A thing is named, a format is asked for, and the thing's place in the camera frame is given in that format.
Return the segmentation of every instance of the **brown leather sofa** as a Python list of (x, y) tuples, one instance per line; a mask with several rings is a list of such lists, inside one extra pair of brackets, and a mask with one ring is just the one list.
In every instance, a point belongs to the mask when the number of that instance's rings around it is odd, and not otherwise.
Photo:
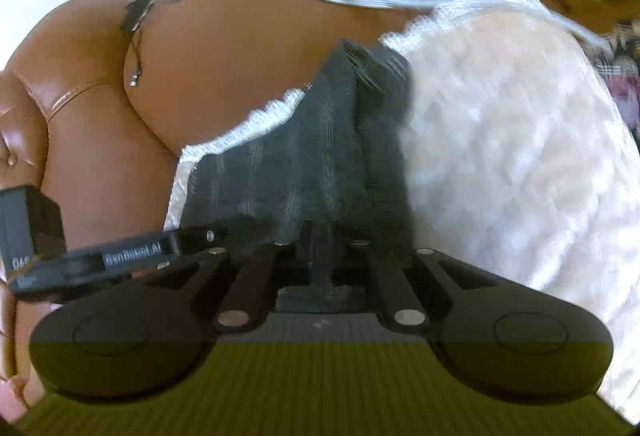
[[(606, 28), (640, 0), (544, 0)], [(0, 186), (31, 183), (56, 200), (69, 249), (162, 228), (180, 150), (224, 133), (251, 109), (311, 79), (341, 38), (371, 43), (410, 12), (315, 0), (156, 3), (135, 36), (142, 76), (120, 23), (126, 0), (74, 0), (46, 16), (0, 72)], [(28, 339), (50, 311), (0, 283), (0, 378), (42, 386)]]

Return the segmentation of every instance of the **gray fabric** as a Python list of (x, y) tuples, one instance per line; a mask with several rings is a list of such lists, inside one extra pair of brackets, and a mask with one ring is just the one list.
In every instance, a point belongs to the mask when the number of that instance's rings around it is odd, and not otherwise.
[(411, 248), (396, 129), (409, 66), (396, 52), (342, 42), (282, 126), (191, 173), (180, 225), (228, 227), (236, 250), (298, 238), (305, 220), (339, 222), (384, 249)]

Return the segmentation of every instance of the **dark gray cloth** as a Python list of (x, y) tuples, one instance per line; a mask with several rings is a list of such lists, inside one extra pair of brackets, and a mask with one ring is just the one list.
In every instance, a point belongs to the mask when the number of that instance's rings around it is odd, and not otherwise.
[(286, 123), (201, 159), (180, 225), (225, 225), (232, 247), (251, 250), (297, 239), (305, 220), (338, 222), (382, 249), (409, 250), (397, 135), (409, 86), (401, 55), (341, 42)]

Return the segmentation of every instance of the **pink fabric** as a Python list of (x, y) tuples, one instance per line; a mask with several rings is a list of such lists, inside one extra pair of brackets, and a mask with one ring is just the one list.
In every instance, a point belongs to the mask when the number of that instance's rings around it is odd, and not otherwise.
[(27, 404), (22, 398), (25, 380), (14, 376), (8, 381), (0, 380), (0, 416), (13, 423), (27, 412)]

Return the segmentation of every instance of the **black tag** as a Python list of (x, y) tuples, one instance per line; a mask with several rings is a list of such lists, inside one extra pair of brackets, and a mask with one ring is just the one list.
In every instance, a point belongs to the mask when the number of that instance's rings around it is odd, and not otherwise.
[(153, 4), (153, 0), (133, 0), (127, 5), (129, 10), (120, 28), (124, 32), (135, 32)]

